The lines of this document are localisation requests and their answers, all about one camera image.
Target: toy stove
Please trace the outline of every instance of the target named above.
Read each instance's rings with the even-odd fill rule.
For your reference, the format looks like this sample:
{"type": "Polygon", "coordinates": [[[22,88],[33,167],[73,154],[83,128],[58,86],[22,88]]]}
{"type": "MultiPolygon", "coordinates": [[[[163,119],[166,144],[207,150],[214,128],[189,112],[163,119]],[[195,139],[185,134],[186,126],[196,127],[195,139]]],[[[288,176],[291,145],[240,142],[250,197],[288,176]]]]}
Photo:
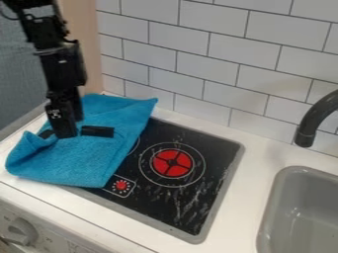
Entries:
{"type": "Polygon", "coordinates": [[[207,237],[240,150],[238,143],[150,119],[105,188],[75,192],[200,243],[207,237]]]}

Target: sink basin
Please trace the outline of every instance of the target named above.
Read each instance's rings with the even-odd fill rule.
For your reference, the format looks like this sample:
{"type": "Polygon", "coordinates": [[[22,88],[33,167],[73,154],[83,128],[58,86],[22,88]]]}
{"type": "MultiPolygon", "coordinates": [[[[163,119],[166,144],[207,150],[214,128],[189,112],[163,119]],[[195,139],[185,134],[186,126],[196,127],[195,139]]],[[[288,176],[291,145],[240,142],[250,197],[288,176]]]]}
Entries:
{"type": "Polygon", "coordinates": [[[257,250],[337,253],[338,177],[306,167],[282,170],[266,206],[257,250]]]}

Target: faucet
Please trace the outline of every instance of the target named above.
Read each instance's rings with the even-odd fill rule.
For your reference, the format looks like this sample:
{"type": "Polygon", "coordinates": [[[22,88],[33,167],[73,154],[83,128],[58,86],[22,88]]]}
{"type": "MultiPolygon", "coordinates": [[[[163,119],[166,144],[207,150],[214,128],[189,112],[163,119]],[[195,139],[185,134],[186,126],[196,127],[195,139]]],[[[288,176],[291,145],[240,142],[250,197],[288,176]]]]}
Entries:
{"type": "Polygon", "coordinates": [[[338,90],[326,95],[308,110],[296,130],[295,144],[311,147],[320,124],[337,109],[338,90]]]}

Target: black cooktop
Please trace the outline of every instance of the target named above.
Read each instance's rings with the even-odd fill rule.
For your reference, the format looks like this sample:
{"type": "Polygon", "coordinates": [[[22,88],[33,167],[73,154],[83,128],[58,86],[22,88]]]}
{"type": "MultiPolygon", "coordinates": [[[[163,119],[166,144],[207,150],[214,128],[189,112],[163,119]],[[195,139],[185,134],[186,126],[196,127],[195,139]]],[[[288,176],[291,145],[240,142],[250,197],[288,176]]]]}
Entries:
{"type": "Polygon", "coordinates": [[[150,119],[105,188],[84,190],[198,243],[207,236],[240,149],[238,143],[150,119]]]}

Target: blue towel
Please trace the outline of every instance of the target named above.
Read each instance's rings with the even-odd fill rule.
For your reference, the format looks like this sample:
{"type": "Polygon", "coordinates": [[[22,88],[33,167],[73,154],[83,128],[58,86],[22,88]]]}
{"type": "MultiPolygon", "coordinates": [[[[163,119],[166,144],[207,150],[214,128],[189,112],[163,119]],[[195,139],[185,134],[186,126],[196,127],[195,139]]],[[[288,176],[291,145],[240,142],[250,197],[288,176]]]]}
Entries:
{"type": "MultiPolygon", "coordinates": [[[[82,126],[114,127],[114,138],[47,139],[26,131],[6,161],[7,170],[31,180],[102,188],[144,130],[157,99],[134,100],[90,94],[83,98],[82,126]]],[[[49,123],[41,131],[50,128],[49,123]]]]}

